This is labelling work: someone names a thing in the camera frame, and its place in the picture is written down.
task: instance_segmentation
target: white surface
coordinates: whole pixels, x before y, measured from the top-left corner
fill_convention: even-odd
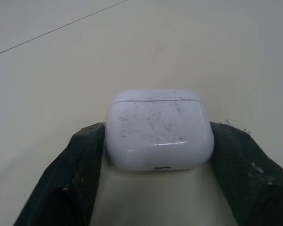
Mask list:
[[[236,226],[211,168],[131,174],[104,166],[91,226]]]
[[[125,91],[114,98],[108,115],[107,150],[123,169],[193,169],[213,152],[207,110],[191,90]]]
[[[121,1],[0,0],[0,52]]]

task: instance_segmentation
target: beige floor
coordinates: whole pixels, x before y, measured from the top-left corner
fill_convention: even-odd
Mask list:
[[[116,3],[0,1],[0,52]],[[283,166],[283,0],[128,0],[1,53],[0,226],[117,92],[168,87],[194,88]],[[93,225],[234,225],[208,166],[104,167],[100,187]]]

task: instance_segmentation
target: charging port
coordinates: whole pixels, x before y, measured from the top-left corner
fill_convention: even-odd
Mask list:
[[[169,166],[167,166],[167,167],[155,167],[154,169],[156,169],[156,170],[169,170],[169,169],[171,169],[172,167],[169,167]]]

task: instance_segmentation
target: glossy plastic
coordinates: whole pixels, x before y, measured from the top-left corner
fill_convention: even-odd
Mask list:
[[[194,168],[206,162],[214,148],[205,106],[188,89],[118,94],[106,131],[112,162],[128,170]]]

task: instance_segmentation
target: dark line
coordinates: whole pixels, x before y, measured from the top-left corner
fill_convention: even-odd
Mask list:
[[[121,101],[116,101],[112,103],[112,105],[121,103],[121,102],[161,102],[161,101],[198,101],[202,103],[200,100],[194,100],[194,99],[181,99],[181,100],[121,100]]]
[[[54,29],[54,30],[52,30],[52,31],[50,31],[50,32],[45,33],[45,34],[41,34],[41,35],[39,35],[38,37],[35,37],[35,38],[30,39],[30,40],[28,40],[28,41],[25,41],[25,42],[23,42],[23,43],[21,43],[21,44],[19,44],[19,45],[14,46],[14,47],[8,48],[8,49],[6,49],[6,50],[0,52],[0,54],[6,52],[6,51],[8,51],[8,50],[11,50],[11,49],[13,49],[13,48],[16,48],[16,47],[18,47],[18,46],[21,46],[21,45],[23,45],[23,44],[25,44],[25,43],[28,43],[28,42],[30,42],[30,41],[32,41],[32,40],[35,40],[35,39],[37,39],[37,38],[39,38],[39,37],[42,37],[42,36],[44,36],[44,35],[46,35],[46,34],[52,33],[52,32],[54,32],[54,31],[56,31],[56,30],[58,30],[58,29],[60,29],[60,28],[66,27],[66,26],[68,26],[68,25],[70,25],[70,24],[73,24],[73,23],[75,23],[75,22],[78,22],[78,21],[80,21],[80,20],[83,20],[83,19],[85,19],[85,18],[87,18],[87,17],[89,17],[89,16],[92,16],[92,15],[94,15],[94,14],[96,14],[96,13],[99,13],[99,12],[101,12],[101,11],[104,11],[104,10],[106,10],[106,9],[108,9],[108,8],[111,8],[111,7],[113,7],[113,6],[116,6],[116,5],[118,5],[118,4],[121,4],[121,3],[125,2],[125,1],[127,1],[127,0],[121,1],[121,2],[119,2],[119,3],[117,3],[117,4],[114,4],[114,5],[112,5],[112,6],[109,6],[109,7],[107,7],[107,8],[104,8],[104,9],[102,9],[102,10],[100,10],[100,11],[97,11],[97,12],[95,12],[95,13],[92,13],[92,14],[90,14],[90,15],[88,15],[88,16],[84,16],[83,18],[80,18],[80,19],[75,20],[75,21],[73,21],[73,22],[71,22],[71,23],[68,23],[68,24],[63,25],[63,26],[61,26],[61,27],[58,27],[58,28],[56,28],[56,29]]]

